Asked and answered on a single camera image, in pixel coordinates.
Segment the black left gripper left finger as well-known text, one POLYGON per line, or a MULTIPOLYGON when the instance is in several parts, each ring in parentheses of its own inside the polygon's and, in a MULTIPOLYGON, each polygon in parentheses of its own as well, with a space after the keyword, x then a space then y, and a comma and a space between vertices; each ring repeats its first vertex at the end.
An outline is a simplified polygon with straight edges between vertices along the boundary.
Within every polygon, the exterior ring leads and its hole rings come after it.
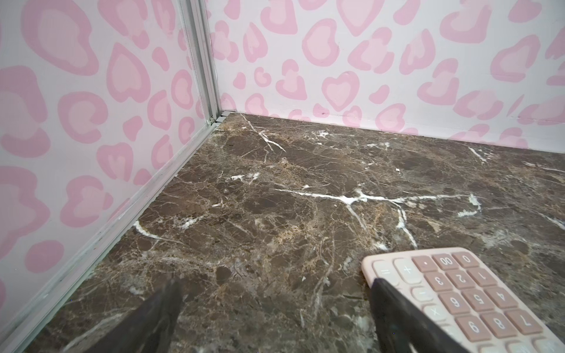
POLYGON ((181 285, 172 279, 86 352, 168 352, 181 309, 181 285))

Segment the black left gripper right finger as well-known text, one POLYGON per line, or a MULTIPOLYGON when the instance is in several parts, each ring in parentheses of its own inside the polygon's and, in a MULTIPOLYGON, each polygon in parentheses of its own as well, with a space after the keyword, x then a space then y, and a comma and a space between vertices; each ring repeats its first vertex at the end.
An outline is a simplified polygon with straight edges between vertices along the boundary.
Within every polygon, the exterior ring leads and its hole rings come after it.
POLYGON ((387 280, 371 285, 369 303, 381 352, 466 352, 387 280))

